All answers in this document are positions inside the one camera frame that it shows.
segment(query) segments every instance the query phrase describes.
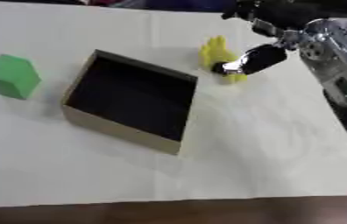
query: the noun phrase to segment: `green block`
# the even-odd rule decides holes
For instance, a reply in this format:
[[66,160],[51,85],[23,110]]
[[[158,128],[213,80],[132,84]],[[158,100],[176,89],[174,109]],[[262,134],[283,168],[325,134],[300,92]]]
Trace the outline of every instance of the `green block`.
[[29,60],[0,55],[0,95],[27,99],[40,81]]

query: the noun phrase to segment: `white paper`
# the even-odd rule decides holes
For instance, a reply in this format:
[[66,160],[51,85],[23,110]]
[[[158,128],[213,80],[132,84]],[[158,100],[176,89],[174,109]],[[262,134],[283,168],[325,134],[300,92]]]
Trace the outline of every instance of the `white paper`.
[[[0,54],[32,61],[27,101],[0,96],[0,206],[347,194],[347,134],[299,61],[223,86],[197,49],[271,41],[218,14],[0,3]],[[95,50],[197,75],[181,154],[80,129],[60,98]]]

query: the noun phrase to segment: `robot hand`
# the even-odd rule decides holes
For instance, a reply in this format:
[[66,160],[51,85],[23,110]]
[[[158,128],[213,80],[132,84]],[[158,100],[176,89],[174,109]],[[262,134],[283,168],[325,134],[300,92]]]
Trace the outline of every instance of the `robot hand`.
[[255,47],[238,61],[214,66],[221,74],[254,74],[299,50],[301,60],[324,88],[329,105],[347,130],[347,0],[242,0],[223,14],[252,22],[252,30],[277,40]]

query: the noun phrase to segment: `yellow object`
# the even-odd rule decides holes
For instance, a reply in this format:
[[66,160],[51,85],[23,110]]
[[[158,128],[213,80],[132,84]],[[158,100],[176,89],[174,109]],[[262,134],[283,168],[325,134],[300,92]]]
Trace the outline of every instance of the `yellow object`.
[[[227,50],[226,40],[223,36],[211,38],[199,51],[200,65],[208,71],[217,62],[232,62],[235,60],[238,60],[238,56]],[[238,81],[246,81],[247,76],[245,74],[233,73],[228,74],[226,79],[229,83],[236,83]]]

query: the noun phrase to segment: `open box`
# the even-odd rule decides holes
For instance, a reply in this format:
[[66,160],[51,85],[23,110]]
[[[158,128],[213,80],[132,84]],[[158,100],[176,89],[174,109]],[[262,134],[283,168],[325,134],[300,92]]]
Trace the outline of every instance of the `open box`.
[[76,125],[177,154],[197,78],[96,50],[65,93]]

